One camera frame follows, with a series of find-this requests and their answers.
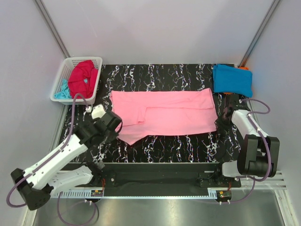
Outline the pink t-shirt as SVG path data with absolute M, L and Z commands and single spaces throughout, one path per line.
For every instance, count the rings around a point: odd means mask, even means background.
M 214 132 L 217 114 L 210 88 L 202 91 L 112 91 L 113 112 L 123 122 L 119 139 L 133 145 L 146 136 Z

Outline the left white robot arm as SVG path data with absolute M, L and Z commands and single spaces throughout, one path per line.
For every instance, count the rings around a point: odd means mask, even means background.
M 95 163 L 83 163 L 77 169 L 59 174 L 75 157 L 100 144 L 117 138 L 122 119 L 113 112 L 93 114 L 92 119 L 76 126 L 72 133 L 52 152 L 27 169 L 15 169 L 11 177 L 14 189 L 29 210 L 37 210 L 60 192 L 79 185 L 97 186 L 102 168 Z

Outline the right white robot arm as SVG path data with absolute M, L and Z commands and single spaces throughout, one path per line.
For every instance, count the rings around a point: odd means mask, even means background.
M 219 166 L 219 172 L 214 174 L 214 182 L 218 186 L 225 186 L 230 178 L 250 178 L 262 182 L 272 178 L 277 172 L 277 163 L 280 149 L 280 141 L 277 137 L 271 137 L 258 125 L 253 114 L 268 114 L 266 112 L 251 111 L 245 104 L 247 99 L 240 99 L 238 94 L 229 94 L 225 97 L 225 108 L 215 121 L 217 131 L 225 135 L 232 126 L 236 126 L 244 139 L 238 159 L 225 162 Z

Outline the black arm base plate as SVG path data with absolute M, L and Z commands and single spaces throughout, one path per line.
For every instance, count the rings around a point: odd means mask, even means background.
M 106 197 L 208 195 L 208 188 L 239 188 L 219 173 L 218 163 L 107 163 L 100 176 Z

